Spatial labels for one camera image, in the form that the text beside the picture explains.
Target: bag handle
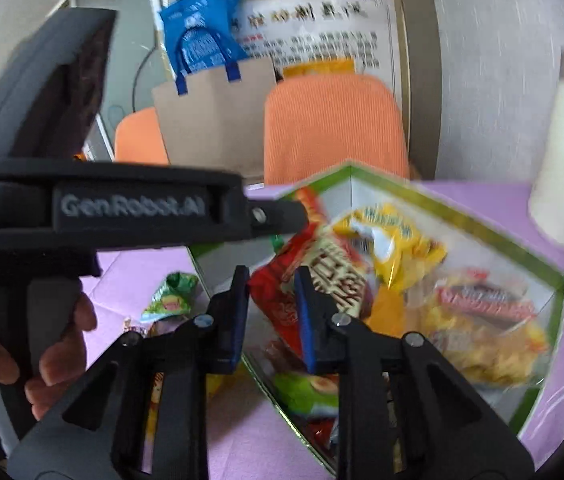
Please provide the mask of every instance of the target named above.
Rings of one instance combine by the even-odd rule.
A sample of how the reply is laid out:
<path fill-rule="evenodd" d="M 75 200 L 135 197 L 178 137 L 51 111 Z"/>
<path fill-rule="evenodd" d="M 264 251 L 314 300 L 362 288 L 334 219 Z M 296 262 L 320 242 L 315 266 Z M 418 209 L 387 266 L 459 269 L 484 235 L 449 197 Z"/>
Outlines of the bag handle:
<path fill-rule="evenodd" d="M 205 25 L 193 25 L 193 27 L 187 28 L 184 32 L 182 32 L 181 36 L 177 40 L 175 44 L 175 66 L 173 67 L 175 71 L 175 87 L 177 88 L 177 95 L 186 95 L 188 93 L 187 89 L 187 80 L 185 76 L 182 74 L 182 71 L 186 72 L 187 74 L 191 73 L 191 67 L 188 65 L 184 54 L 182 53 L 182 42 L 184 41 L 184 37 L 191 32 L 192 30 L 204 30 L 208 33 L 208 35 L 213 38 L 215 44 L 217 45 L 220 54 L 222 54 L 224 58 L 224 69 L 226 70 L 226 79 L 228 81 L 239 81 L 241 79 L 241 74 L 239 73 L 239 66 L 238 62 L 231 59 L 226 50 L 222 47 L 222 43 L 217 41 L 217 38 L 222 38 L 222 34 L 213 30 L 212 28 L 206 27 Z"/>

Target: snack box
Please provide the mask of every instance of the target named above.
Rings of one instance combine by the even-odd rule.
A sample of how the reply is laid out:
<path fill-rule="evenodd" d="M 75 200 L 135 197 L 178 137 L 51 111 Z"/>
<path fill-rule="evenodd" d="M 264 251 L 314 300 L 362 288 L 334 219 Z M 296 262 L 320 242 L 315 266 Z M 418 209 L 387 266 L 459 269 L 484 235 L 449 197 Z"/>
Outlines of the snack box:
<path fill-rule="evenodd" d="M 351 209 L 392 203 L 430 238 L 446 245 L 448 254 L 440 269 L 479 267 L 493 275 L 516 276 L 526 284 L 525 299 L 533 302 L 536 321 L 546 331 L 553 355 L 564 319 L 564 274 L 540 256 L 521 246 L 505 232 L 442 202 L 422 187 L 357 163 L 347 162 L 286 189 L 275 198 L 288 200 L 300 187 L 309 186 L 321 200 L 331 223 Z M 247 242 L 205 244 L 189 248 L 207 297 L 228 290 L 237 265 L 251 272 L 274 256 L 270 238 Z M 290 413 L 273 386 L 262 349 L 277 338 L 270 322 L 251 300 L 247 318 L 243 361 L 253 378 L 287 421 L 297 437 L 332 474 L 334 458 L 311 436 L 305 421 Z M 524 427 L 541 391 L 541 385 L 515 388 L 477 386 L 479 393 L 518 433 Z"/>

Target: human hand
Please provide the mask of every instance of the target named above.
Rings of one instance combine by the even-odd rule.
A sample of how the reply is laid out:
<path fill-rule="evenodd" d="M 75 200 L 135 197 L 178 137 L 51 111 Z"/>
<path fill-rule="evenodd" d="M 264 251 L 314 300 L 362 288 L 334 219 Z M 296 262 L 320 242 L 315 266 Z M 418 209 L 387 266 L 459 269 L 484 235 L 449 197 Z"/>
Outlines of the human hand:
<path fill-rule="evenodd" d="M 27 381 L 25 392 L 33 416 L 40 420 L 62 397 L 66 389 L 86 370 L 86 345 L 83 332 L 97 327 L 91 300 L 82 294 L 75 304 L 73 323 L 62 339 L 48 348 L 40 358 L 40 375 Z M 9 353 L 0 345 L 0 383 L 13 384 L 20 370 Z"/>

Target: potato chip bag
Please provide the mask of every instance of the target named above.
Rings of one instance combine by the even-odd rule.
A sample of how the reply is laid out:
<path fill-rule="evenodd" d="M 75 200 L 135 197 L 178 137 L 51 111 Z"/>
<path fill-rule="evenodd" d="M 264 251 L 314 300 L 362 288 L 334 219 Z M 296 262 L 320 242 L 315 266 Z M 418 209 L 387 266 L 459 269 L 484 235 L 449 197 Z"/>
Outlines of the potato chip bag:
<path fill-rule="evenodd" d="M 470 381 L 497 386 L 537 383 L 548 340 L 531 301 L 486 279 L 438 280 L 418 311 L 418 330 Z"/>
<path fill-rule="evenodd" d="M 336 222 L 333 231 L 369 239 L 375 272 L 398 292 L 417 283 L 446 256 L 443 245 L 423 237 L 413 222 L 388 203 L 354 210 Z"/>
<path fill-rule="evenodd" d="M 283 341 L 302 355 L 295 309 L 293 277 L 308 266 L 313 286 L 330 294 L 342 312 L 359 317 L 369 308 L 371 294 L 366 282 L 369 266 L 344 239 L 334 234 L 315 193 L 297 190 L 294 198 L 305 206 L 309 225 L 293 236 L 270 263 L 256 270 L 249 286 L 251 298 L 270 319 Z"/>

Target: snack bag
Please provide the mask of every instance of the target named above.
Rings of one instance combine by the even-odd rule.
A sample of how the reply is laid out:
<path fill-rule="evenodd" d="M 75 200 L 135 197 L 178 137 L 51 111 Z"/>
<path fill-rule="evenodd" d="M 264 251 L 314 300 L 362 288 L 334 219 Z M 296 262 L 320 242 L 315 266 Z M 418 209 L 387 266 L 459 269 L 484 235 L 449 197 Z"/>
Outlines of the snack bag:
<path fill-rule="evenodd" d="M 336 422 L 337 418 L 323 418 L 312 420 L 306 424 L 307 433 L 313 436 L 315 443 L 324 451 L 330 450 L 329 438 L 333 432 L 333 425 Z"/>
<path fill-rule="evenodd" d="M 307 419 L 337 416 L 337 383 L 327 377 L 301 373 L 276 374 L 273 384 L 281 401 L 296 415 Z"/>
<path fill-rule="evenodd" d="M 548 361 L 548 341 L 534 305 L 475 273 L 438 280 L 416 326 L 470 381 L 533 384 Z"/>
<path fill-rule="evenodd" d="M 316 290 L 330 294 L 338 309 L 359 317 L 371 304 L 366 282 L 368 265 L 328 227 L 326 215 L 309 188 L 295 192 L 306 208 L 309 225 L 293 236 L 271 262 L 256 270 L 249 285 L 251 298 L 270 319 L 283 341 L 302 355 L 293 276 L 300 266 L 308 266 Z"/>
<path fill-rule="evenodd" d="M 151 304 L 142 312 L 140 321 L 153 322 L 191 312 L 198 281 L 196 275 L 187 272 L 169 274 L 153 294 Z"/>
<path fill-rule="evenodd" d="M 354 210 L 336 222 L 333 231 L 370 240 L 375 272 L 398 292 L 417 283 L 446 256 L 443 245 L 423 237 L 415 224 L 388 203 Z"/>
<path fill-rule="evenodd" d="M 297 75 L 354 73 L 355 62 L 350 57 L 344 59 L 329 59 L 326 61 L 310 61 L 308 63 L 285 66 L 282 69 L 284 79 Z"/>
<path fill-rule="evenodd" d="M 373 332 L 400 338 L 406 332 L 405 310 L 403 295 L 381 285 L 373 301 L 371 315 L 364 322 Z"/>

